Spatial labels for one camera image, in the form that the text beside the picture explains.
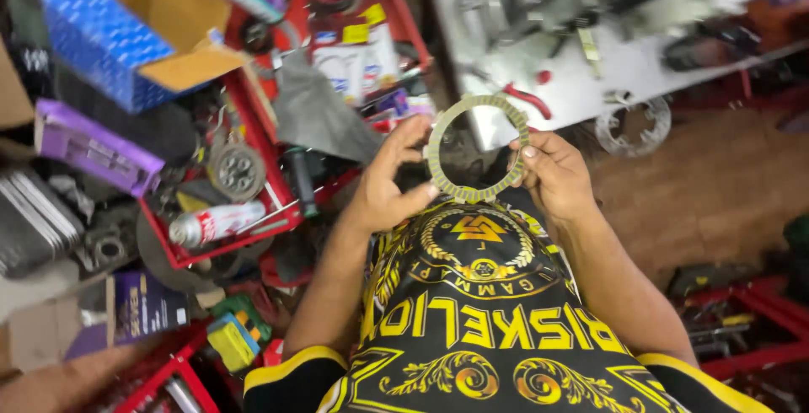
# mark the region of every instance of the left hand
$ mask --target left hand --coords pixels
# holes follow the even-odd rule
[[[402,163],[423,160],[421,153],[411,146],[424,138],[430,122],[427,116],[413,116],[385,139],[376,158],[362,173],[354,198],[343,213],[350,219],[351,226],[369,234],[390,230],[410,215],[424,210],[439,195],[439,188],[432,182],[408,193],[401,193],[393,183]]]

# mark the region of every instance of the gray cloth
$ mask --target gray cloth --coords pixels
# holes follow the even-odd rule
[[[289,144],[369,164],[382,135],[369,128],[334,90],[326,75],[309,65],[299,49],[278,70],[278,139]]]

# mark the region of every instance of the yellow label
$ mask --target yellow label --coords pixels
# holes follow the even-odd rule
[[[356,24],[343,27],[343,43],[366,43],[368,41],[368,25]]]
[[[382,23],[386,19],[382,4],[371,5],[368,10],[362,13],[362,16],[368,20],[369,24]]]

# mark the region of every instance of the red toolbox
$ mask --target red toolbox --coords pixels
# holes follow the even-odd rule
[[[388,25],[391,29],[393,40],[406,41],[413,45],[418,52],[418,67],[422,73],[427,73],[432,65],[432,57],[427,52],[427,48],[418,33],[416,24],[410,14],[405,0],[381,0],[381,4],[387,15]],[[358,12],[362,12],[371,3],[360,5]],[[289,0],[289,10],[287,20],[298,29],[300,37],[306,38],[308,34],[309,10],[307,0]],[[231,47],[240,48],[238,30],[248,15],[234,6],[230,16],[228,32],[226,32],[226,43]],[[281,50],[289,47],[289,41],[280,28],[274,28],[273,35],[276,39],[276,46]],[[269,57],[258,57],[258,62],[265,67],[270,67]],[[191,254],[184,247],[171,243],[168,239],[168,223],[161,220],[148,207],[143,200],[140,201],[141,208],[147,220],[155,230],[157,238],[166,250],[169,262],[175,268],[185,268],[193,263],[198,263],[223,253],[244,247],[245,245],[266,239],[270,236],[292,230],[304,221],[302,212],[297,204],[295,196],[292,194],[281,170],[278,167],[279,149],[275,146],[275,125],[263,109],[260,96],[252,91],[249,81],[242,70],[235,70],[222,77],[222,84],[227,87],[230,99],[238,111],[245,126],[245,141],[256,149],[265,161],[267,169],[267,180],[270,188],[274,191],[273,198],[267,190],[263,190],[258,200],[263,201],[269,210],[265,220],[256,226],[255,229],[244,234],[232,236],[222,240],[217,249],[206,253]],[[278,95],[278,88],[274,80],[266,80],[260,83],[267,99],[274,99]],[[340,177],[332,178],[327,183],[322,184],[322,188],[316,191],[316,201],[323,204],[329,201],[344,185],[359,175],[359,171],[349,171]]]

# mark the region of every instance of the aerosol can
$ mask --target aerosol can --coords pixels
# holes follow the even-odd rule
[[[168,238],[187,248],[233,236],[240,229],[267,215],[261,201],[210,207],[204,211],[186,212],[168,227]]]

